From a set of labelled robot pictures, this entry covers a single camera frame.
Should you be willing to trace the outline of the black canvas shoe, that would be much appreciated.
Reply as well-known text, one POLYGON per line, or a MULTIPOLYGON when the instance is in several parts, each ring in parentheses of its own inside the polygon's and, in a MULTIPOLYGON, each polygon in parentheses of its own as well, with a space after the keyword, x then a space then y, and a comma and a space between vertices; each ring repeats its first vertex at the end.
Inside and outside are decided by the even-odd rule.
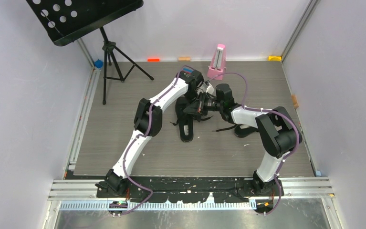
MULTIPOLYGON (((199 100, 190 102, 183 96, 179 97, 175 103, 177 121, 175 123, 171 122, 172 125, 178 126, 180 140, 184 143, 191 142, 194 138, 193 119, 183 113, 183 109, 190 104, 195 104, 199 107, 199 100)), ((201 121, 207 121, 213 117, 210 116, 203 118, 203 116, 205 115, 202 114, 201 121)))
POLYGON ((239 125, 239 124, 235 124, 235 125, 233 125, 231 127, 227 127, 227 128, 213 130, 213 132, 221 132, 221 131, 228 131, 228 130, 233 130, 235 136, 238 138, 245 138, 252 133, 259 132, 256 127, 252 127, 252 126, 248 126, 248 125, 239 125))

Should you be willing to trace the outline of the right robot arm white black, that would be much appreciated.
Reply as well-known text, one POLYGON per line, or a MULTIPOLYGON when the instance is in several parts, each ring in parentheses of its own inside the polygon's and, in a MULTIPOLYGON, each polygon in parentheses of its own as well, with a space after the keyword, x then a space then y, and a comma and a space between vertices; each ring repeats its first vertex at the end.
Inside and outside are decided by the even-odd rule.
POLYGON ((198 88, 176 102, 180 126, 190 125, 193 120, 205 121, 210 111, 219 112, 224 121, 232 124, 237 137, 259 133, 265 153, 253 173, 252 187, 257 195, 265 196, 279 184, 279 171, 284 161, 303 140, 287 110, 282 106, 263 109, 238 104, 226 83, 217 85, 215 95, 198 88))

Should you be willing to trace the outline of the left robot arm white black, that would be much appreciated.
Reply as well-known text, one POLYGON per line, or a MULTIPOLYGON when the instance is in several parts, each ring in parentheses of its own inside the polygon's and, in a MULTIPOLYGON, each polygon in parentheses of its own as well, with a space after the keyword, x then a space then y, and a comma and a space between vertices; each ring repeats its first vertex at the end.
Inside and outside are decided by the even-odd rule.
POLYGON ((135 162, 147 143, 162 128, 164 111, 186 93, 197 94, 197 87, 203 81, 202 73, 197 70, 180 71, 172 82, 157 95, 139 101, 131 138, 119 160, 105 175, 104 181, 96 184, 99 191, 110 192, 116 198, 120 198, 126 193, 128 182, 132 182, 130 173, 135 162))

